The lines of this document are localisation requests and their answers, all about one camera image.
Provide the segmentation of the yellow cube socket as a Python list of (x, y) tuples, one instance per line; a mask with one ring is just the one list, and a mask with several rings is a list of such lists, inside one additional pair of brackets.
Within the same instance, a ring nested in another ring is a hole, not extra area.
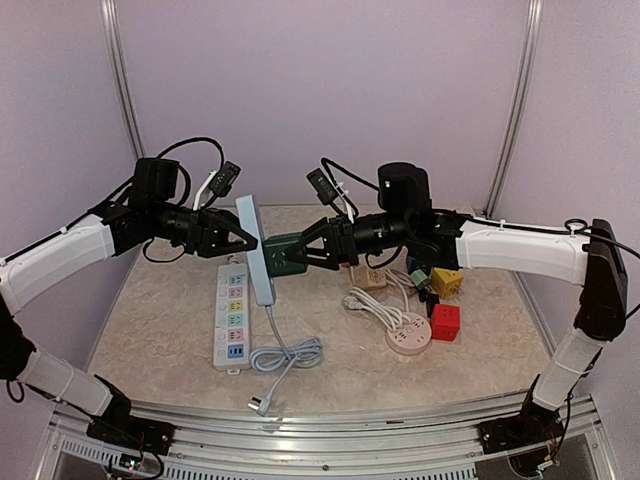
[(431, 274), (431, 288), (442, 299), (456, 295), (464, 281), (460, 271), (434, 268)]

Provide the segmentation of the black plug adapter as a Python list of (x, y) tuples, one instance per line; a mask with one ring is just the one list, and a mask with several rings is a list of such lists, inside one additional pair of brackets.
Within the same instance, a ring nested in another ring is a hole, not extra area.
[(427, 317), (431, 318), (435, 310), (435, 306), (440, 303), (440, 297), (438, 294), (428, 291), (426, 289), (418, 292), (419, 300), (425, 304)]

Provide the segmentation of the white power strip blue USB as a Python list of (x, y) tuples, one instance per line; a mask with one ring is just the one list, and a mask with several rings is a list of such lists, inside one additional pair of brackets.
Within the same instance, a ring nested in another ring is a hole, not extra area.
[(216, 278), (213, 367), (229, 375), (251, 368), (250, 283), (245, 263), (221, 265)]

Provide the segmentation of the beige cube socket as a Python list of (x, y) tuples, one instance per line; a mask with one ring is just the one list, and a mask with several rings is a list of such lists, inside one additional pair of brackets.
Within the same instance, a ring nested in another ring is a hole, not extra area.
[(387, 286), (386, 272), (359, 265), (352, 269), (352, 284), (364, 291), (384, 288)]

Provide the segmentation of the dark green cube socket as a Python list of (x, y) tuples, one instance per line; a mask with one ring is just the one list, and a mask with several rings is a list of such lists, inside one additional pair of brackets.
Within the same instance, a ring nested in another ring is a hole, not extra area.
[(295, 244), (301, 235), (297, 232), (273, 235), (263, 244), (268, 274), (271, 278), (304, 274), (307, 266), (296, 263), (286, 256), (286, 250)]

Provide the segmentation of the white round socket base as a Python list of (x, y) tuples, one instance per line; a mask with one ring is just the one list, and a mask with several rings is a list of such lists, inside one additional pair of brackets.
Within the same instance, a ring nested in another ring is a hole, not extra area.
[(407, 324), (395, 331), (387, 331), (385, 340), (395, 353), (415, 356), (428, 347), (432, 339), (432, 329), (429, 321), (419, 314), (408, 312), (408, 318)]

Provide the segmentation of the light green cube socket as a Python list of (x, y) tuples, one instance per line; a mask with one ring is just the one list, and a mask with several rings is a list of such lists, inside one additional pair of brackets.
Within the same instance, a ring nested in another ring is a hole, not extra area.
[(414, 285), (414, 287), (418, 290), (427, 290), (430, 285), (430, 275), (427, 274), (423, 269), (418, 268), (413, 270), (409, 277)]

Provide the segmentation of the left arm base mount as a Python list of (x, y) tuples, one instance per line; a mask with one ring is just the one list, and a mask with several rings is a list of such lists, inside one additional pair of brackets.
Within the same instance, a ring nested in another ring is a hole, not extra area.
[(176, 427), (168, 422), (132, 417), (126, 426), (116, 427), (100, 419), (87, 427), (89, 438), (130, 450), (166, 456)]

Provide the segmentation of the red cube socket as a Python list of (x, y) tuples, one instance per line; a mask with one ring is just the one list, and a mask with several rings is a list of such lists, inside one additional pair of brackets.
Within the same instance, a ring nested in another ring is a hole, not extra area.
[(437, 304), (430, 317), (432, 338), (434, 340), (453, 342), (456, 340), (461, 326), (460, 308), (457, 306)]

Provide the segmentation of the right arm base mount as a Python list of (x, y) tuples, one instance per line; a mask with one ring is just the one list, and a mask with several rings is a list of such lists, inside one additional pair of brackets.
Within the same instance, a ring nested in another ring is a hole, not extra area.
[(488, 455), (559, 439), (564, 426), (559, 420), (544, 423), (513, 416), (481, 422), (477, 430), (483, 453)]

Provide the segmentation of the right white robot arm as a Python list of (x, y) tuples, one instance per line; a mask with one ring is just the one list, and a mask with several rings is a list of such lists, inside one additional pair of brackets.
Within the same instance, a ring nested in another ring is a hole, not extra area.
[(426, 266), (448, 270), (498, 269), (536, 274), (579, 285), (578, 312), (550, 363), (534, 380), (511, 426), (523, 444), (535, 442), (598, 358), (624, 330), (628, 277), (625, 245), (611, 225), (566, 221), (561, 228), (510, 224), (435, 209), (427, 172), (413, 164), (379, 167), (377, 214), (349, 220), (322, 218), (305, 229), (286, 255), (294, 262), (337, 270), (362, 255), (405, 249)]

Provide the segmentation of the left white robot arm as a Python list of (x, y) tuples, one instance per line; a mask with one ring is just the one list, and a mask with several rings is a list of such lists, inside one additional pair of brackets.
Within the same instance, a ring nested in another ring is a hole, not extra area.
[(84, 270), (155, 239), (182, 253), (215, 258), (256, 248), (236, 215), (214, 207), (227, 196), (241, 169), (222, 159), (193, 206), (191, 178), (169, 153), (136, 161), (134, 172), (104, 200), (68, 225), (1, 260), (1, 378), (65, 403), (91, 418), (121, 445), (140, 434), (131, 402), (109, 382), (77, 369), (28, 339), (15, 320), (41, 294)]

